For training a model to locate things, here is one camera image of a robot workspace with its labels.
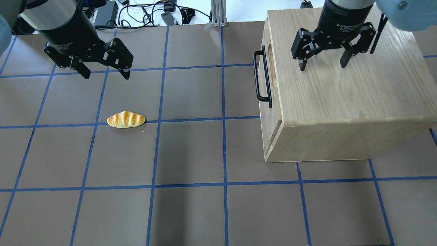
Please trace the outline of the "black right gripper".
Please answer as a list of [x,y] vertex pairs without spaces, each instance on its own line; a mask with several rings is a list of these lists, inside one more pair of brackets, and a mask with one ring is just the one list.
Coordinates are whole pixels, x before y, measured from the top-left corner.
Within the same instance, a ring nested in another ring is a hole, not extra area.
[[358,53],[366,53],[376,34],[373,24],[365,23],[372,7],[373,0],[326,0],[317,28],[300,28],[292,44],[292,56],[299,60],[300,70],[304,71],[309,58],[327,49],[330,42],[348,42],[360,36],[356,44],[344,44],[342,68]]

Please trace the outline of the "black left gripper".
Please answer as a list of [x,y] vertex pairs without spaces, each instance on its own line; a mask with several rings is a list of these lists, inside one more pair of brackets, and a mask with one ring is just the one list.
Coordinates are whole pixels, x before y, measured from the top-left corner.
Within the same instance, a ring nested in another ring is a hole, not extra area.
[[45,54],[62,69],[89,79],[83,61],[108,64],[128,80],[134,56],[119,38],[102,41],[79,6],[26,6],[21,14],[47,43]]

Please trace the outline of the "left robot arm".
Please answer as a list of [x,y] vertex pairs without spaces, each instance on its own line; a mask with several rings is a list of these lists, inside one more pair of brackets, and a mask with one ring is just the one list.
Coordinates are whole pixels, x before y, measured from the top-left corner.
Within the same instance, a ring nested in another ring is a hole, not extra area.
[[45,54],[60,68],[70,68],[89,79],[86,62],[117,69],[128,80],[133,55],[119,39],[102,41],[76,0],[2,0],[1,52],[8,47],[17,17],[21,16],[47,44]]

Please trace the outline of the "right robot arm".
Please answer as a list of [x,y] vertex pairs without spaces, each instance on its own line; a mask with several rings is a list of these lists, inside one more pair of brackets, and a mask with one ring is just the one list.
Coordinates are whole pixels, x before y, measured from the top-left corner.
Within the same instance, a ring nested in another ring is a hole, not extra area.
[[300,28],[291,47],[304,71],[308,60],[325,50],[344,49],[340,65],[359,53],[374,53],[388,22],[402,31],[437,23],[435,0],[326,0],[314,31]]

